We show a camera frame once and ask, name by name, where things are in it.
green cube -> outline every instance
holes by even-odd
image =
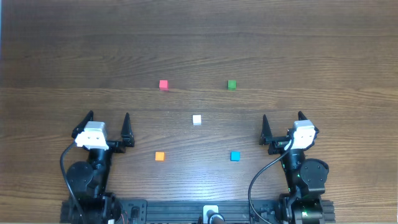
[[[228,90],[236,90],[236,80],[228,80]]]

wood grain surface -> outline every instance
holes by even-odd
[[[330,166],[323,199],[336,220],[397,221],[398,1],[3,0],[2,9],[0,222],[59,221],[68,198],[59,157],[89,110],[112,139],[130,113],[136,147],[114,156],[108,190],[148,200],[246,200],[275,159],[258,145],[262,115],[283,135],[302,110],[321,131],[307,155]],[[74,149],[67,166],[86,157]],[[286,191],[277,165],[252,195]]]

colored block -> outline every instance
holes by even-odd
[[[159,89],[163,91],[169,90],[169,82],[167,80],[161,80],[159,82]]]
[[[241,152],[231,152],[231,161],[241,160]]]
[[[164,152],[155,152],[155,161],[164,161]]]
[[[228,90],[236,90],[236,80],[228,80]]]
[[[201,115],[193,115],[192,123],[193,125],[201,125]]]

red cube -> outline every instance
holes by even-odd
[[[169,90],[169,82],[167,80],[161,80],[159,82],[159,89],[163,91]]]

blue cube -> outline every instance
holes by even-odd
[[[231,152],[231,161],[241,160],[241,152]]]

